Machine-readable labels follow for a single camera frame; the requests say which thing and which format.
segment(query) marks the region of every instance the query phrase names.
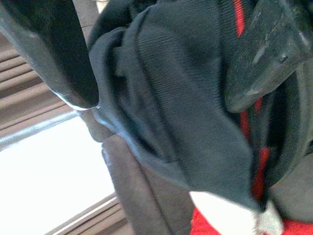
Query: window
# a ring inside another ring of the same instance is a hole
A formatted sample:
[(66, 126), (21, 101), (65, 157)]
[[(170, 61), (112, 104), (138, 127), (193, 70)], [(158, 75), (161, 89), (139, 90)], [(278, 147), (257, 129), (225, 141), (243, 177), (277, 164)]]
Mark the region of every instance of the window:
[(114, 192), (84, 122), (75, 117), (0, 152), (0, 234), (43, 235)]

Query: black plastic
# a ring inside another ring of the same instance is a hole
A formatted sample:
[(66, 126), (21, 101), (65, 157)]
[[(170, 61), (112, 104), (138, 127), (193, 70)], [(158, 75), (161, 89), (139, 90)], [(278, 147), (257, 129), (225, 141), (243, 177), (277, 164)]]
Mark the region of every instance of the black plastic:
[(71, 0), (2, 0), (0, 30), (70, 106), (97, 106), (99, 94)]
[(227, 72), (226, 108), (247, 109), (313, 57), (313, 29), (299, 0), (259, 0)]

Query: bright window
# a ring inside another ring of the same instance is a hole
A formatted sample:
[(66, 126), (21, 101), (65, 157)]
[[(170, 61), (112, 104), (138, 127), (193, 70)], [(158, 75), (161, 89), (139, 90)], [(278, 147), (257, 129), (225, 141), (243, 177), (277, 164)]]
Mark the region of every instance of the bright window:
[(75, 117), (0, 152), (0, 234), (43, 235), (113, 192), (101, 144)]

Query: dark knit fabric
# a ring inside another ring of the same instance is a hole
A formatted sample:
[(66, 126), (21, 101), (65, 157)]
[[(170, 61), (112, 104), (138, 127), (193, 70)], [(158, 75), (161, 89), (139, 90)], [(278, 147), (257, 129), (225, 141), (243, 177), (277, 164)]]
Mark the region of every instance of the dark knit fabric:
[(237, 42), (232, 0), (143, 2), (111, 0), (93, 31), (95, 118), (160, 176), (258, 210), (252, 152), (221, 98)]

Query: red fabric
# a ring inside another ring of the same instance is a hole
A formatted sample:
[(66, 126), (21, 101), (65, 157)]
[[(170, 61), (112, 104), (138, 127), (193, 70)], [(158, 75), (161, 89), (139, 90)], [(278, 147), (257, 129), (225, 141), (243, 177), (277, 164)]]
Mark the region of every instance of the red fabric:
[[(244, 11), (241, 0), (233, 0), (235, 15), (236, 15), (236, 28), (237, 35), (240, 37), (244, 28)], [(255, 102), (254, 111), (257, 115), (262, 108), (262, 98)], [(249, 123), (247, 111), (240, 113), (240, 128), (243, 135), (249, 139)], [(256, 199), (260, 199), (264, 190), (263, 178), (264, 178), (264, 168), (266, 161), (269, 158), (269, 149), (261, 149), (260, 154), (260, 166), (256, 173), (256, 179), (253, 182), (252, 194)], [(284, 220), (285, 231), (283, 235), (313, 235), (313, 224), (305, 224), (291, 220)], [(220, 235), (202, 216), (202, 214), (195, 209), (193, 213), (193, 219), (191, 221), (191, 231), (190, 235)]]

